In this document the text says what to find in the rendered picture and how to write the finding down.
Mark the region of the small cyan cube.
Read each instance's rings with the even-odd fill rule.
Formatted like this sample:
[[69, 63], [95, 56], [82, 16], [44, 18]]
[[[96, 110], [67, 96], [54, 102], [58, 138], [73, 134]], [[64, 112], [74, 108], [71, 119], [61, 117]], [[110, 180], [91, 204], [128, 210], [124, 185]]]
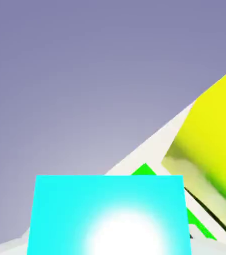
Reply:
[[181, 176], [38, 176], [27, 255], [191, 255]]

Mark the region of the small green cube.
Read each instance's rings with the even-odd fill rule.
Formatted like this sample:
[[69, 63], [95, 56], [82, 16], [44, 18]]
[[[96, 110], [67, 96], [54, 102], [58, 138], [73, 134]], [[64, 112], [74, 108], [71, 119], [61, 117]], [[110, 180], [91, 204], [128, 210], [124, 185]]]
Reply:
[[[156, 175], [156, 173], [144, 163], [136, 169], [132, 175]], [[208, 239], [217, 240], [213, 234], [200, 222], [200, 220], [187, 208], [188, 223], [196, 226], [202, 235]]]

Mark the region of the large yellow box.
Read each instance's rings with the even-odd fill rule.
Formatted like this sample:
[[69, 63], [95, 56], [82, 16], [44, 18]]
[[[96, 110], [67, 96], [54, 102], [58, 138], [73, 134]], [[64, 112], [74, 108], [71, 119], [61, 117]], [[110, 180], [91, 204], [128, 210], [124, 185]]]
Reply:
[[206, 236], [226, 243], [226, 74], [194, 101], [161, 164], [183, 177]]

